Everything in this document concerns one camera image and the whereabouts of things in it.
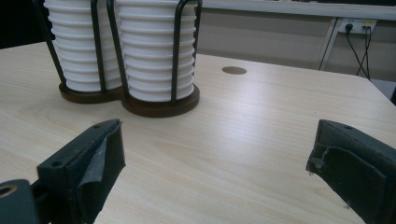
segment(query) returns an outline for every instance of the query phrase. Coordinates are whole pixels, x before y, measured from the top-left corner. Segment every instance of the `white ribbed container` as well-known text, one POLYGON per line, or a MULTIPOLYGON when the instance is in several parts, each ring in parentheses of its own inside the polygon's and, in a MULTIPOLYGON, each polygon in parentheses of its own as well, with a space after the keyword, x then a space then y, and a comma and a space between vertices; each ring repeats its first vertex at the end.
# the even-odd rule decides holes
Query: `white ribbed container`
MULTIPOLYGON (((129 93, 146 102, 171 100, 175 10, 178 0, 116 0, 129 93)), ((193 92, 196 5, 182 12, 177 99, 193 92)))
MULTIPOLYGON (((66 78, 66 86, 74 91, 100 91, 91 14, 91 0, 46 0, 57 55, 66 78)), ((121 86, 106 1, 98 2, 98 19, 103 52, 106 89, 121 86)))

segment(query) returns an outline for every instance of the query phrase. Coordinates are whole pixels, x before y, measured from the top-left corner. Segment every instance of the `electrical socket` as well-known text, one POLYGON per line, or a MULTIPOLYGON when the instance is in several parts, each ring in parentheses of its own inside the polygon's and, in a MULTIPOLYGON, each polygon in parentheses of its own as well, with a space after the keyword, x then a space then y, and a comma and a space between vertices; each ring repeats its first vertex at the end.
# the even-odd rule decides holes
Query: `electrical socket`
POLYGON ((364 27, 371 27, 371 31, 373 31, 376 24, 376 20, 343 18, 343 22, 341 22, 339 32, 346 33, 347 32, 346 25, 348 25, 349 23, 353 25, 353 28, 350 31, 351 34, 365 35, 366 31, 364 27))

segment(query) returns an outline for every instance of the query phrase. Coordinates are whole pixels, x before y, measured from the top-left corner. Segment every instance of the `black metal wire frame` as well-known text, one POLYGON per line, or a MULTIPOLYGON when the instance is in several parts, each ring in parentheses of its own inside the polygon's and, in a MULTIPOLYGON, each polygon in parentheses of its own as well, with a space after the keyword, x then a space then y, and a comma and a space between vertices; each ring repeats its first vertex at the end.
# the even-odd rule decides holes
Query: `black metal wire frame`
POLYGON ((105 79, 105 68, 103 65, 102 43, 100 40, 100 28, 99 28, 97 5, 98 5, 98 0, 91 0, 92 28, 93 28, 93 37, 95 40, 96 60, 98 63, 100 91, 101 91, 101 93, 105 93, 106 92, 106 79, 105 79))
MULTIPOLYGON (((58 55, 56 54, 55 47, 53 46, 52 39, 50 37, 50 29, 48 28, 42 11, 40 9, 39 1, 32 0, 33 6, 35 8, 35 15, 38 19, 38 23, 40 25, 41 33, 44 36, 44 39, 49 48, 50 56, 55 64, 56 71, 58 72, 59 79, 64 87, 66 86, 66 78, 64 77, 64 70, 61 67, 61 63, 59 62, 58 55)), ((103 56, 102 56, 102 47, 100 40, 100 30, 99 30, 99 19, 98 19, 98 11, 97 11, 97 2, 98 0, 91 1, 91 14, 92 14, 92 27, 93 27, 93 36, 95 41, 95 49, 96 49, 96 60, 98 63, 98 73, 99 73, 99 81, 101 87, 101 93, 106 92, 106 80, 105 80, 105 72, 103 66, 103 56)))
POLYGON ((172 89, 171 89, 171 104, 175 105, 177 103, 177 73, 178 73, 178 54, 180 49, 180 29, 181 29, 181 13, 183 12, 184 6, 187 3, 194 2, 198 4, 196 9, 196 20, 195 20, 195 42, 193 47, 195 52, 193 54, 194 60, 196 56, 197 46, 198 46, 198 33, 199 33, 199 23, 201 21, 201 9, 202 0, 180 0, 177 4, 175 11, 175 29, 174 29, 174 48, 173 48, 173 62, 172 62, 172 89))
MULTIPOLYGON (((196 9, 196 20, 195 20, 195 33, 194 38, 195 42, 193 47, 195 52, 193 53, 193 57, 195 59, 196 50, 198 46, 198 33, 199 33, 199 24, 201 20, 201 10, 202 10, 202 0, 180 0, 177 4, 176 12, 175 12, 175 30, 174 30, 174 46, 173 46, 173 63, 172 63, 172 90, 171 90, 171 105, 175 105, 177 103, 177 72, 178 72, 178 53, 180 47, 180 28, 181 28, 181 13, 183 11, 184 6, 187 3, 194 2, 198 4, 196 9)), ((125 66, 122 57, 122 50, 120 46, 120 36, 117 28, 116 16, 114 14, 114 0, 107 0, 107 14, 110 21, 111 33, 113 35, 114 46, 117 54, 117 61, 120 68, 120 77, 122 82, 122 87, 124 91, 124 97, 130 97, 130 93, 128 90, 128 81, 125 73, 125 66)))
POLYGON ((56 54, 55 47, 53 47, 52 38, 50 37, 50 30, 47 27, 46 21, 44 20, 43 12, 40 9, 39 1, 32 0, 33 7, 35 9, 35 16, 37 17, 38 24, 40 25, 41 33, 46 40, 47 47, 49 48, 50 56, 55 64, 56 71, 58 72, 59 79, 63 86, 66 86, 66 78, 64 77, 64 70, 61 67, 61 63, 59 62, 58 55, 56 54))
POLYGON ((116 50, 116 55, 117 55, 117 62, 119 64, 119 69, 120 69, 123 95, 124 98, 128 98, 130 95, 128 91, 128 81, 126 79, 125 65, 122 57, 119 30, 117 28, 116 15, 114 14, 114 0, 107 0, 106 4, 107 4, 108 19, 110 21, 111 34, 113 35, 114 48, 116 50))

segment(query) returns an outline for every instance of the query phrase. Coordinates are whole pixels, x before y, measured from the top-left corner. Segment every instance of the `cable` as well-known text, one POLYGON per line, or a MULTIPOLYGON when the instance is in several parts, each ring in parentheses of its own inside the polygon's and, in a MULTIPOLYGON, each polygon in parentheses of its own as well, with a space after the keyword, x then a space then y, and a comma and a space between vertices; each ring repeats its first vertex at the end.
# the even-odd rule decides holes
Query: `cable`
POLYGON ((350 42, 349 34, 350 34, 350 31, 352 30, 352 28, 353 28, 353 25, 352 25, 351 23, 349 23, 349 24, 346 25, 346 40, 347 40, 349 46, 352 48, 353 53, 355 54, 356 60, 358 61, 358 64, 359 64, 359 66, 360 66, 359 69, 361 69, 361 71, 363 71, 363 73, 364 73, 364 75, 367 77, 367 79, 370 80, 370 77, 369 77, 369 75, 367 74, 366 70, 364 70, 363 64, 362 64, 361 60, 359 59, 358 54, 356 53, 355 48, 353 48, 352 43, 350 42))
POLYGON ((364 33, 365 33, 365 52, 364 52, 364 56, 361 59, 361 63, 364 62, 364 59, 366 59, 366 69, 367 69, 367 75, 368 75, 368 79, 371 79, 371 75, 370 75, 370 69, 369 69, 369 48, 370 48, 370 43, 371 43, 371 37, 372 37, 372 30, 370 26, 367 27, 363 27, 364 29, 364 33))

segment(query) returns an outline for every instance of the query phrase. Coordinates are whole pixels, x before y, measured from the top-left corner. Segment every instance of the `light wood tabletop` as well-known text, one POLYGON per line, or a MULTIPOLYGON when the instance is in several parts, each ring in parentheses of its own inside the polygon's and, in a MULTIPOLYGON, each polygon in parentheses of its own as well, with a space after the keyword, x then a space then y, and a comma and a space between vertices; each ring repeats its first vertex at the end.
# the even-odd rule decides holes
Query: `light wood tabletop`
POLYGON ((167 119, 70 103, 59 83, 44 43, 0 50, 0 182, 33 183, 58 149, 121 119, 126 167, 96 223, 362 223, 305 170, 318 120, 396 147, 396 108, 361 77, 198 55, 200 103, 167 119))

